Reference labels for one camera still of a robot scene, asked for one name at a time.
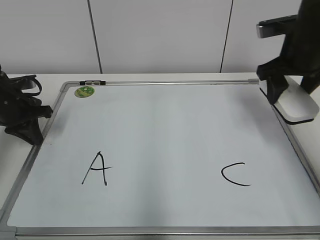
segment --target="black robotic claw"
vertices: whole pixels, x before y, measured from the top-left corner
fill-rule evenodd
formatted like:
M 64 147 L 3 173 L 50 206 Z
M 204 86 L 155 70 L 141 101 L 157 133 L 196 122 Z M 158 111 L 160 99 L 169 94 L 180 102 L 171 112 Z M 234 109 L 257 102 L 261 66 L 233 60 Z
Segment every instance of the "black robotic claw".
M 22 90 L 39 88 L 36 93 Z M 39 145 L 43 136 L 38 118 L 50 118 L 53 110 L 50 106 L 41 106 L 40 99 L 35 98 L 42 91 L 36 75 L 8 78 L 0 66 L 0 126 L 5 126 L 7 134 L 14 135 L 31 145 Z

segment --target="table surface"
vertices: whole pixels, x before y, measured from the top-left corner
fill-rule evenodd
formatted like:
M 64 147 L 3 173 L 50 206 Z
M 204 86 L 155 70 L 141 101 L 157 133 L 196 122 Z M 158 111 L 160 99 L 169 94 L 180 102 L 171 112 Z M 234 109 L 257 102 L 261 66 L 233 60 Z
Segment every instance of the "table surface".
M 10 78 L 21 75 L 10 75 Z M 247 80 L 257 78 L 255 73 L 166 73 L 166 74 L 38 74 L 42 84 L 39 98 L 43 105 L 53 105 L 59 89 L 67 81 L 204 81 L 204 80 Z M 320 105 L 320 90 L 316 89 L 311 96 Z M 40 119 L 43 128 L 45 119 Z M 0 208 L 23 166 L 31 145 L 19 138 L 4 133 L 0 129 Z M 320 117 L 313 122 L 292 126 L 298 141 L 312 163 L 315 172 L 320 175 Z

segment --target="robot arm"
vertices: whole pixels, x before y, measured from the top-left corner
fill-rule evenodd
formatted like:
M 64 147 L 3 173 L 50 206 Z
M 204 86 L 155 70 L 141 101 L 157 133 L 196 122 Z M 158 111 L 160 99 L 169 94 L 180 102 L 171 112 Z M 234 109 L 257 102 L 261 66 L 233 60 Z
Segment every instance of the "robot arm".
M 38 86 L 39 92 L 22 92 L 35 86 Z M 36 75 L 8 78 L 0 66 L 0 126 L 6 127 L 4 131 L 7 134 L 32 145 L 43 141 L 38 118 L 50 118 L 53 113 L 50 106 L 41 106 L 41 100 L 35 98 L 41 90 Z
M 260 38 L 285 34 L 279 57 L 257 68 L 260 88 L 288 124 L 319 112 L 311 94 L 320 85 L 320 0 L 302 0 L 297 15 L 261 21 Z M 303 76 L 300 86 L 287 75 Z

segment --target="round sticker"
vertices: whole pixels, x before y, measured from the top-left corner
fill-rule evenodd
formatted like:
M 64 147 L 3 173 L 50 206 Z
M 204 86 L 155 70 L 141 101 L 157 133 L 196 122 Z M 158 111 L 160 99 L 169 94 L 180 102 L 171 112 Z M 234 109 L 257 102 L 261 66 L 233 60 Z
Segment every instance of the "round sticker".
M 78 98 L 87 98 L 95 93 L 95 89 L 92 86 L 82 86 L 75 90 L 74 95 Z

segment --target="aluminum frame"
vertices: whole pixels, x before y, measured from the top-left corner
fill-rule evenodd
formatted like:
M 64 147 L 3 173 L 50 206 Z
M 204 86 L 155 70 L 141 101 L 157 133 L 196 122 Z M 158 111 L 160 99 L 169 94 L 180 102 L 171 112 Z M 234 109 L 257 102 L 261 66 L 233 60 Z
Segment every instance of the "aluminum frame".
M 70 87 L 78 86 L 144 86 L 144 85 L 252 85 L 258 79 L 205 81 L 68 81 L 53 104 L 52 117 L 42 134 L 45 138 Z M 284 132 L 292 144 L 320 197 L 320 182 L 292 128 L 272 106 Z M 319 238 L 320 226 L 225 226 L 225 227 L 15 227 L 7 226 L 10 212 L 37 158 L 41 145 L 32 147 L 16 178 L 2 209 L 0 209 L 1 239 L 279 239 Z

